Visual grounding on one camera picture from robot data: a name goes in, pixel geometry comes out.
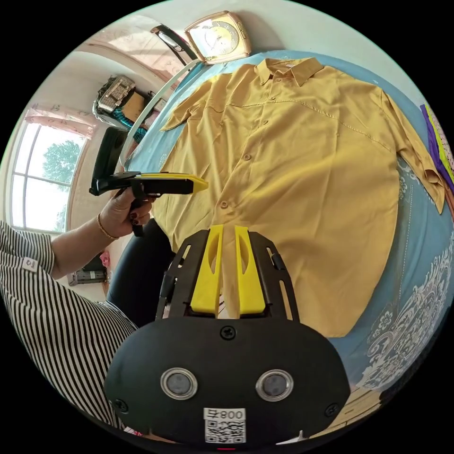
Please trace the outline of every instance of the gold clock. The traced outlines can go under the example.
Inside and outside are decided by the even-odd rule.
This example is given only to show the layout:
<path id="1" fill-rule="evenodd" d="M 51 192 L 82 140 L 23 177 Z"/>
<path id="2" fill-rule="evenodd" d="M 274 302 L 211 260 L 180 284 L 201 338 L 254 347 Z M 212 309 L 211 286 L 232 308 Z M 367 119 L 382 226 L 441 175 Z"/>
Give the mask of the gold clock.
<path id="1" fill-rule="evenodd" d="M 203 17 L 184 30 L 199 59 L 209 65 L 237 60 L 251 53 L 240 18 L 229 11 Z"/>

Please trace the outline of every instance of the window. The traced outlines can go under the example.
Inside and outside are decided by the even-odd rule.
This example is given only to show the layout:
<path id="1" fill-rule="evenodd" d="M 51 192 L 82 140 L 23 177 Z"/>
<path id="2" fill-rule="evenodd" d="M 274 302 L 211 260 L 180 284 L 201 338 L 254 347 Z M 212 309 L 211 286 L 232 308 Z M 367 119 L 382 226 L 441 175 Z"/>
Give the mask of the window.
<path id="1" fill-rule="evenodd" d="M 75 133 L 28 124 L 12 172 L 11 223 L 41 232 L 66 231 L 74 171 L 85 144 Z"/>

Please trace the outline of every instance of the label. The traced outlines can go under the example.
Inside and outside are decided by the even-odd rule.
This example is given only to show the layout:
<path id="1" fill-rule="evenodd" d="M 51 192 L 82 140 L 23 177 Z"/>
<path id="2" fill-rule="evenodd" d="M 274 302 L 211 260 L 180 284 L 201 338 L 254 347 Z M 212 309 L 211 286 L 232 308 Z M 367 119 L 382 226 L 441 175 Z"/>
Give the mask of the label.
<path id="1" fill-rule="evenodd" d="M 36 273 L 38 271 L 38 262 L 29 257 L 24 257 L 22 260 L 22 268 L 31 271 L 32 273 Z"/>
<path id="2" fill-rule="evenodd" d="M 246 443 L 246 409 L 204 408 L 205 442 Z"/>

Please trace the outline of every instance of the purple cloth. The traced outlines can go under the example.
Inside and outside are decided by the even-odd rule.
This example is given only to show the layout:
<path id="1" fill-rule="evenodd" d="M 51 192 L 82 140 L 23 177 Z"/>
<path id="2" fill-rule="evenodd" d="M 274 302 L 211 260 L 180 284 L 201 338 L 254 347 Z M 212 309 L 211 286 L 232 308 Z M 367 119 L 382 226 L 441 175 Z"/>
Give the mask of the purple cloth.
<path id="1" fill-rule="evenodd" d="M 451 189 L 452 193 L 454 194 L 454 183 L 451 180 L 448 171 L 446 170 L 445 166 L 441 162 L 440 154 L 438 150 L 438 143 L 437 143 L 437 136 L 435 135 L 434 128 L 432 123 L 430 122 L 429 115 L 427 113 L 426 107 L 423 105 L 419 106 L 422 114 L 424 116 L 424 120 L 426 120 L 427 125 L 427 134 L 428 134 L 428 141 L 429 141 L 429 153 L 432 156 L 432 159 L 435 164 L 435 168 L 438 170 L 440 175 L 443 179 L 448 183 L 449 188 Z"/>

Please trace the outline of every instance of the yellow shirt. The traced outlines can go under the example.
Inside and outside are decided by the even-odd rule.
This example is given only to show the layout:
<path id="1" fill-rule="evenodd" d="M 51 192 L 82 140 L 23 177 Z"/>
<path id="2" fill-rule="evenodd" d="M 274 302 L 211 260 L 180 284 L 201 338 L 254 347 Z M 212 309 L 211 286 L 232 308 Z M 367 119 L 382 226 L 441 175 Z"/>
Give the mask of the yellow shirt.
<path id="1" fill-rule="evenodd" d="M 441 212 L 444 188 L 415 130 L 382 89 L 315 58 L 243 65 L 204 82 L 162 130 L 186 122 L 162 171 L 208 190 L 163 196 L 153 214 L 174 251 L 224 224 L 223 293 L 238 316 L 234 226 L 272 240 L 300 321 L 342 337 L 385 267 L 397 218 L 396 153 Z"/>

